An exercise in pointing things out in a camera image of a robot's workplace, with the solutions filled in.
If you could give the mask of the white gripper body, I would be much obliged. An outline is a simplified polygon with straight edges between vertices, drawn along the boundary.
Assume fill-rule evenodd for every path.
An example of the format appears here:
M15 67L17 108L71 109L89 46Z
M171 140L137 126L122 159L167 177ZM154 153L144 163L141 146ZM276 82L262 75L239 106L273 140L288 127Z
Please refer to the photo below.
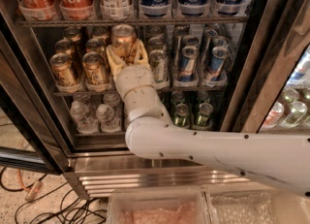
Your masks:
M142 65L127 66L115 78L115 86L121 96L125 96L138 87L154 84L152 71Z

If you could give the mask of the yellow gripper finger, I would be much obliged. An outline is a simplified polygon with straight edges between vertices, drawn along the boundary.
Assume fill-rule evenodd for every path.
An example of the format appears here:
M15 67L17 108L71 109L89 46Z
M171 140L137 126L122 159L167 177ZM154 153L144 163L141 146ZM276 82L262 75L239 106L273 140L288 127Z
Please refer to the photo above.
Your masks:
M126 63L123 59L121 59L117 54L114 53L112 45L108 45L107 47L107 57L111 73L114 77L117 77L126 67Z
M145 67L149 67L148 54L144 47L142 40L137 39L137 53L134 60L136 65L142 65Z

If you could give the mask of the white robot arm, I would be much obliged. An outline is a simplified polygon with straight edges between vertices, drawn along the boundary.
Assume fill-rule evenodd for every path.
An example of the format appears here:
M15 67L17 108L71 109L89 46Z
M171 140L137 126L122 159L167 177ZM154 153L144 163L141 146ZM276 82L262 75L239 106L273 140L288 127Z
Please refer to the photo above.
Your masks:
M307 198L310 194L310 142L305 135L191 131L172 124L160 101L142 43L142 61L126 64L112 47L108 62L125 104L127 147L140 158L181 159L244 176Z

